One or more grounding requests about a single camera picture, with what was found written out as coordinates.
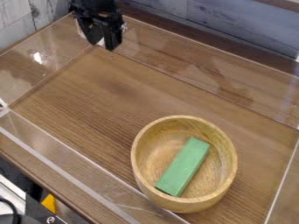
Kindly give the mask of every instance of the wooden bowl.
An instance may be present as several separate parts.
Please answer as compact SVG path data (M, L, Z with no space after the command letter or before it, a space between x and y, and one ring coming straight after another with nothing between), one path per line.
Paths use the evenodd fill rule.
M155 189L190 137L210 143L210 153L176 198ZM150 200L176 213L195 213L224 196L238 172L238 154L226 133L210 122L188 115L167 116L139 132L131 151L135 181Z

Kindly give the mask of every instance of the wooden table surface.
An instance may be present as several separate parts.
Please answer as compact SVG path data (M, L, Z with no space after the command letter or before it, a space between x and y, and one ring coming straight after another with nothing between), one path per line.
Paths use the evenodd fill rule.
M59 23L65 29L68 29L67 27L73 29L75 23L69 18L64 18ZM137 30L137 40L155 45L159 45L158 42L164 42L164 34L156 33L156 29L151 34L147 33L151 30L147 30L143 24L136 27L136 23L132 22L132 26ZM196 81L200 85L204 76L202 76L203 80L198 79L190 82L188 79L178 79L178 77L166 75L164 71L159 71L159 67L155 69L155 66L164 59L170 59L170 56L166 58L159 56L155 51L156 48L151 50L151 46L144 48L131 45L131 49L135 50L137 47L137 49L141 49L140 52L131 51L129 56L133 58L137 56L140 59L144 51L151 50L151 53L144 55L144 57L151 56L152 64L150 66L124 57L121 50L132 43L133 37L135 34L129 32L117 53L108 52L100 47L89 48L12 106L12 109L73 147L79 153L107 168L132 187L136 187L136 182L131 169L129 151L139 130L151 121L168 115L191 115L207 119L226 131L236 146L239 157L238 177L227 196L216 206L202 213L180 214L180 216L191 223L200 224L264 223L295 149L298 130L292 128L292 124L288 122L286 124L291 127L276 122L272 115L267 115L271 110L278 108L271 108L271 110L262 108L252 111L246 104L236 104L234 101L220 98L222 93L208 93L204 87L194 84ZM178 50L176 55L188 59L188 54L186 54L188 51L183 52L183 42L175 42L179 41L176 39L178 37L174 36L171 40L174 43L166 45L162 49L164 51ZM84 42L81 39L72 40L75 46L80 45L81 42ZM276 85L279 88L276 88L278 94L270 98L272 100L268 101L267 97L270 93L275 94L276 91L271 92L271 87L267 85L264 85L264 91L252 90L255 99L266 99L263 103L271 105L276 103L276 98L284 99L279 91L287 89L294 77L291 74L282 73L270 67L234 57L216 49L203 48L202 51L204 54L198 54L199 58L194 58L192 63L214 69L210 65L210 55L212 55L212 60L219 62L222 67L227 69L227 74L231 74L234 79L239 79L247 89L256 88L247 85L248 78L244 74L255 76L255 81L251 80L250 83L256 85L266 84L274 79L271 85ZM170 60L171 63L170 61L163 63L170 67L180 66L179 63L183 60L180 57ZM4 150L3 147L0 152L19 166L25 167L23 158L17 157L12 150ZM72 169L76 167L76 163L73 162L68 166ZM37 180L52 179L52 175L47 172L41 177L37 172L39 169L39 165L29 165L27 172L33 176L40 175L39 178L35 178ZM87 174L85 179L96 179L89 170L84 170L84 167L80 172ZM60 187L60 184L55 184L55 181L47 185L49 190L55 189L55 193L60 190L65 192L63 187L60 189L57 187ZM97 221L97 214L89 213L81 203L76 204L76 201L83 197L84 195L80 192L77 194L65 193L63 200L80 210L92 221Z

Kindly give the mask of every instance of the green block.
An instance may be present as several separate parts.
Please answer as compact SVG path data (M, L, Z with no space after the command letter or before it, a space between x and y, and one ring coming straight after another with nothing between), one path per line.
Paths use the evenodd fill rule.
M175 160L160 177L155 188L162 192L180 197L186 186L202 166L210 151L210 144L191 137Z

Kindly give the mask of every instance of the black cable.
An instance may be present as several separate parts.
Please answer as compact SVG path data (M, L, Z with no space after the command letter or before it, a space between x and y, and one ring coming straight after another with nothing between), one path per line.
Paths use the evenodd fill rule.
M8 199L0 199L0 202L4 202L13 210L13 223L12 224L20 224L20 218L19 214L15 208L15 204Z

